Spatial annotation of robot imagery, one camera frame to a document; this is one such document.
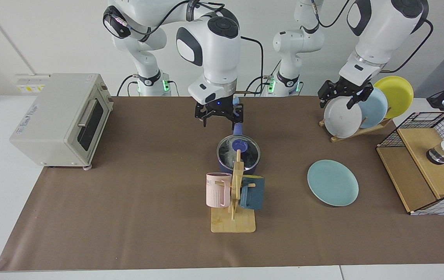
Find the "light blue plate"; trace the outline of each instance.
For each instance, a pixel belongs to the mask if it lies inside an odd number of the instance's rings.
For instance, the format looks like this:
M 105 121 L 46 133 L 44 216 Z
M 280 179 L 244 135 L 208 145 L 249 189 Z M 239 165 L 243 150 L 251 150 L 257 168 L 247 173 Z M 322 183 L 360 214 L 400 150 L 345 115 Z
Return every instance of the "light blue plate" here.
M 329 205 L 346 206 L 357 199 L 355 175 L 337 161 L 317 161 L 310 167 L 307 179 L 312 193 Z
M 362 129 L 368 129 L 378 125 L 388 111 L 388 100 L 384 93 L 377 87 L 371 92 L 367 101 L 360 101 L 358 104 L 362 109 L 362 119 L 367 118 L 360 126 Z

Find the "wooden box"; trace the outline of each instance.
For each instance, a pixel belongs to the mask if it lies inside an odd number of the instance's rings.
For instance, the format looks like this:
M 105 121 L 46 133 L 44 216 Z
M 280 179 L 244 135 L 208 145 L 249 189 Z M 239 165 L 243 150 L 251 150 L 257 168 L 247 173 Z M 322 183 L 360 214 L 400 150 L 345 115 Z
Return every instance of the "wooden box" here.
M 377 147 L 411 215 L 444 215 L 444 164 L 426 158 L 443 139 L 444 113 L 414 113 Z

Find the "green indicator light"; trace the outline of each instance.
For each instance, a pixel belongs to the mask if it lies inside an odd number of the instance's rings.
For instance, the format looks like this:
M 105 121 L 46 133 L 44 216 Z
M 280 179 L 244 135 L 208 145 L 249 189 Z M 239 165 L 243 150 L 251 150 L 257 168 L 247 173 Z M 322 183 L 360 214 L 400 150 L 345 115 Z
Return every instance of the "green indicator light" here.
M 163 80 L 163 88 L 165 89 L 165 91 L 169 91 L 170 90 L 170 85 L 168 85 L 168 82 Z
M 275 87 L 276 87 L 276 81 L 275 81 L 274 79 L 272 79 L 272 82 L 271 82 L 270 85 L 269 85 L 269 92 L 270 92 L 270 93 L 273 93 Z

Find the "white table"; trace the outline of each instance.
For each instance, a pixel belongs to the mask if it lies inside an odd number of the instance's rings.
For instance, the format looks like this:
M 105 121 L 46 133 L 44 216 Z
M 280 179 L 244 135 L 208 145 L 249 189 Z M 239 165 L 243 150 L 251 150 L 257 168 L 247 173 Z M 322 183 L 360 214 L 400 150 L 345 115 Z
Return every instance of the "white table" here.
M 42 167 L 9 143 L 9 137 L 35 97 L 0 96 L 0 255 Z M 415 100 L 410 112 L 429 111 L 425 100 Z M 395 119 L 399 124 L 404 116 Z M 398 266 L 306 266 L 289 268 L 160 269 L 129 271 L 0 272 L 2 279 L 416 279 L 444 278 L 444 264 Z

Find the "pink mug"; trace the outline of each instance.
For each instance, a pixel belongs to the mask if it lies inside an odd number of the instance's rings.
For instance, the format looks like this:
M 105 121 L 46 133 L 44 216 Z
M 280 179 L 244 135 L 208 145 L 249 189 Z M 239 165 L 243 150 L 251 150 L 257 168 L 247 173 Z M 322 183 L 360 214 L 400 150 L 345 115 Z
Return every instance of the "pink mug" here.
M 206 174 L 206 205 L 213 208 L 224 208 L 230 205 L 230 184 L 232 174 Z

